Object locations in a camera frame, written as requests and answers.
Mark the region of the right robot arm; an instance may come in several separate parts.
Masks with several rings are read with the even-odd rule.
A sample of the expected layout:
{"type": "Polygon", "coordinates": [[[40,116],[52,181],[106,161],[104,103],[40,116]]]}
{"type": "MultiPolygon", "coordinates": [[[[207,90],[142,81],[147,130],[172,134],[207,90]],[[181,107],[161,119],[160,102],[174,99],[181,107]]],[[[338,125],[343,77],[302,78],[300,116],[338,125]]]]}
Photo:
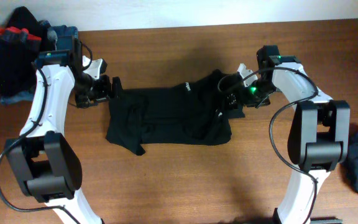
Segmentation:
{"type": "Polygon", "coordinates": [[[286,194],[268,223],[342,223],[336,217],[311,216],[324,181],[348,152],[350,106],[321,91],[294,55],[282,55],[276,45],[257,51],[258,70],[240,65],[237,73],[218,82],[218,91],[233,103],[258,108],[280,92],[288,100],[272,116],[268,135],[277,157],[292,169],[286,194]],[[286,109],[294,110],[287,141],[288,159],[278,151],[273,125],[286,109]]]}

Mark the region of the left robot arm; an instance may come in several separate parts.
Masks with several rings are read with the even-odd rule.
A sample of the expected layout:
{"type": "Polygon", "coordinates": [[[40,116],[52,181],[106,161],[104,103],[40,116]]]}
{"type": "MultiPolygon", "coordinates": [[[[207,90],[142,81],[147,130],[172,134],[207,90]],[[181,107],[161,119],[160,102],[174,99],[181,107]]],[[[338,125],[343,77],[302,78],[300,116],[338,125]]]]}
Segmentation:
{"type": "Polygon", "coordinates": [[[79,158],[65,139],[70,95],[85,109],[109,101],[112,84],[104,59],[83,55],[86,45],[74,36],[57,40],[55,50],[35,59],[36,89],[29,116],[17,139],[9,139],[1,153],[7,158],[21,192],[53,210],[63,223],[103,223],[82,189],[79,158]]]}

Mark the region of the black t-shirt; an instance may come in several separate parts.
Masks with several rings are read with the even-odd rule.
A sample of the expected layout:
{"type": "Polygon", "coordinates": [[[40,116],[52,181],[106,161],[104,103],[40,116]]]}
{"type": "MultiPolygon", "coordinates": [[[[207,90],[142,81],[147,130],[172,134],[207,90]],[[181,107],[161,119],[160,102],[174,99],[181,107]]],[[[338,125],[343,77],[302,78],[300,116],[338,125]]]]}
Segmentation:
{"type": "Polygon", "coordinates": [[[109,100],[106,139],[133,154],[145,154],[143,144],[215,146],[231,140],[229,120],[242,109],[227,109],[222,93],[241,79],[238,73],[214,70],[196,81],[166,88],[123,89],[109,100]]]}

